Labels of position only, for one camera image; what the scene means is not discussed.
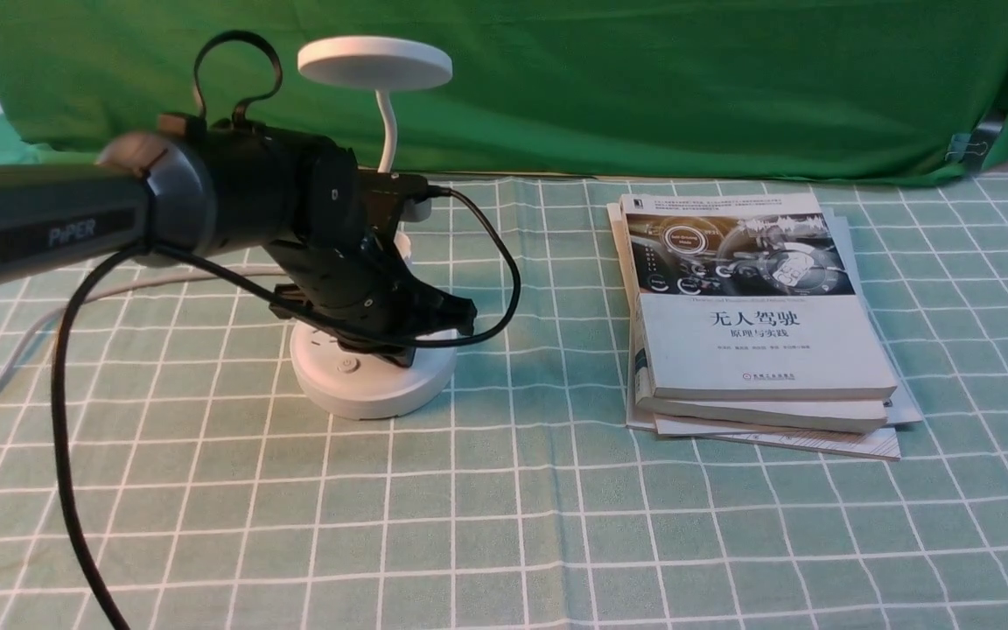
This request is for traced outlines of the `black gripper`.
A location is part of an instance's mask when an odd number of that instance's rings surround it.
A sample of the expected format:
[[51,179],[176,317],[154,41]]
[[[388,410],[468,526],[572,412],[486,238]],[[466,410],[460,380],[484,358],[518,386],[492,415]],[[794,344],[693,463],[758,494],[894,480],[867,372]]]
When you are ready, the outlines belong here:
[[369,224],[352,149],[312,140],[292,147],[291,155],[297,160],[295,214],[288,230],[263,247],[295,286],[277,290],[280,298],[307,307],[304,322],[342,346],[397,368],[411,367],[417,349],[376,339],[473,335],[479,316],[473,301],[409,282],[396,231],[377,232]]

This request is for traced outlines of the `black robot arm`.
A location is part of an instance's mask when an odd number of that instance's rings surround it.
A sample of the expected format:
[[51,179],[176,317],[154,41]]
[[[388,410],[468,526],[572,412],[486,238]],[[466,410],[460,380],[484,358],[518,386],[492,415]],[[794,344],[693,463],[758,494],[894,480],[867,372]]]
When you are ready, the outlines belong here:
[[290,280],[262,291],[275,316],[407,367],[429,336],[472,335],[477,316],[396,246],[403,212],[440,194],[363,171],[325,136],[164,115],[97,164],[0,166],[0,284],[119,251],[163,267],[261,248]]

